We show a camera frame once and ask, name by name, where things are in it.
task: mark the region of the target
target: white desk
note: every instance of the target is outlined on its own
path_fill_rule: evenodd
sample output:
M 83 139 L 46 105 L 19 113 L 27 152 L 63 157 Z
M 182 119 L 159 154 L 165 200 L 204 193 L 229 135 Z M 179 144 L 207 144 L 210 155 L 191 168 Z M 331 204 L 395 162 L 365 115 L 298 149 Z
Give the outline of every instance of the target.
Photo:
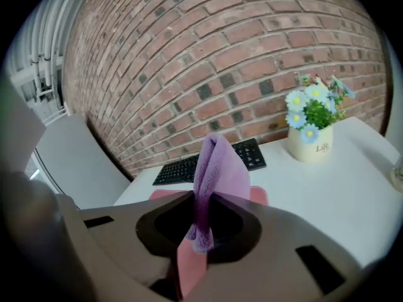
M 384 256 L 402 222 L 403 194 L 389 181 L 399 157 L 386 139 L 357 118 L 334 126 L 329 160 L 303 164 L 287 140 L 260 145 L 267 167 L 250 172 L 251 185 L 269 205 L 301 216 L 346 248 L 364 267 Z M 191 190 L 193 184 L 153 186 L 161 167 L 145 169 L 115 205 L 147 200 L 156 189 Z

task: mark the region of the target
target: microfiber cloth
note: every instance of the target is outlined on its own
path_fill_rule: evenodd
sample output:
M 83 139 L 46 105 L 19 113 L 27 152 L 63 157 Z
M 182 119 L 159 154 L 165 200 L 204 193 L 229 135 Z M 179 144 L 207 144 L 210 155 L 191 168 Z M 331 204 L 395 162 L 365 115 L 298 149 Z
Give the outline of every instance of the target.
M 193 249 L 205 254 L 213 248 L 213 236 L 208 222 L 208 204 L 212 193 L 230 194 L 249 199 L 249 173 L 231 144 L 219 133 L 207 135 L 197 162 L 193 192 L 195 220 L 186 238 Z

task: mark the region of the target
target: blue flower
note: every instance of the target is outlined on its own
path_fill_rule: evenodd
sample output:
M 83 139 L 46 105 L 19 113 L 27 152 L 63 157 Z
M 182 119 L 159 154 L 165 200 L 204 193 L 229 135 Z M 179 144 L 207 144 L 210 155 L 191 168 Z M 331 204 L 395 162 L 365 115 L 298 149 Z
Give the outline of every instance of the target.
M 292 128 L 301 128 L 307 122 L 307 116 L 304 112 L 289 111 L 285 119 Z
M 312 144 L 319 138 L 319 129 L 314 124 L 305 125 L 300 131 L 303 143 Z
M 337 98 L 338 96 L 339 96 L 338 93 L 333 92 L 333 91 L 329 91 L 329 97 L 330 97 L 331 99 L 335 99 L 335 98 Z
M 292 91 L 285 98 L 290 111 L 301 112 L 307 105 L 308 98 L 302 91 Z
M 355 93 L 350 88 L 348 88 L 346 84 L 343 84 L 343 89 L 346 91 L 349 98 L 355 98 Z
M 317 85 L 327 88 L 327 86 L 322 82 L 322 79 L 319 76 L 315 77 L 315 81 Z
M 322 102 L 323 106 L 325 109 L 330 111 L 332 114 L 336 114 L 336 103 L 334 102 L 334 99 L 326 99 L 325 101 Z
M 305 93 L 310 99 L 314 99 L 318 102 L 323 102 L 327 99 L 329 95 L 329 90 L 327 89 L 327 87 L 313 84 L 305 88 Z

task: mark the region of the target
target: ceramic pot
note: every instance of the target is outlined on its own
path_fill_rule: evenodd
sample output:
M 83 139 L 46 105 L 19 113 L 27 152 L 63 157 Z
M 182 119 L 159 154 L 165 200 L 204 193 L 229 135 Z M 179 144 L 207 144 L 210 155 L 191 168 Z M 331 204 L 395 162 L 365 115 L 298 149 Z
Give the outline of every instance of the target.
M 333 126 L 319 131 L 319 138 L 312 144 L 304 143 L 300 131 L 290 128 L 288 131 L 288 149 L 302 162 L 320 162 L 326 159 L 333 146 Z

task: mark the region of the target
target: black opening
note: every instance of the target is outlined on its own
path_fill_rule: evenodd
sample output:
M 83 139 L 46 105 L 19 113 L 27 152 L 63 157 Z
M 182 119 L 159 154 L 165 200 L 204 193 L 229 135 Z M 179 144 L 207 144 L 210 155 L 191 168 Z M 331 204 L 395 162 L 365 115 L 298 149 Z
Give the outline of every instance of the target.
M 345 282 L 343 276 L 316 249 L 309 245 L 295 250 L 323 294 L 328 294 Z
M 84 220 L 84 224 L 86 224 L 87 228 L 91 228 L 91 227 L 110 223 L 113 220 L 114 219 L 111 216 L 103 216 L 103 217 Z

